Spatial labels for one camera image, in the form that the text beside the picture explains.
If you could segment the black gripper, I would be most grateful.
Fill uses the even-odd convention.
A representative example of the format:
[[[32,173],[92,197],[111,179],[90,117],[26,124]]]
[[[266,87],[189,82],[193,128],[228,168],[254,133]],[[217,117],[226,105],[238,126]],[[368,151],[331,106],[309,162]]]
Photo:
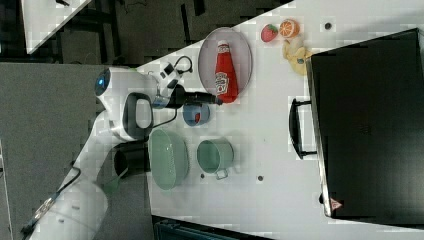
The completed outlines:
[[[185,104],[216,104],[222,105],[223,101],[205,92],[187,92],[182,85],[177,85],[173,91],[173,105],[177,108]]]

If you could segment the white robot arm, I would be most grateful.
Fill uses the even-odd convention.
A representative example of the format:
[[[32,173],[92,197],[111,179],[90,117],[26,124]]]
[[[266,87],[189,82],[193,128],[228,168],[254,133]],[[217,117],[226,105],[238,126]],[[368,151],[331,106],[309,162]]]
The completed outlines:
[[[22,240],[93,240],[108,209],[106,193],[96,180],[109,152],[119,144],[147,139],[157,126],[155,109],[222,103],[214,94],[186,91],[179,84],[182,75],[170,62],[151,73],[129,67],[101,72],[94,91],[104,110],[59,189],[21,229]]]

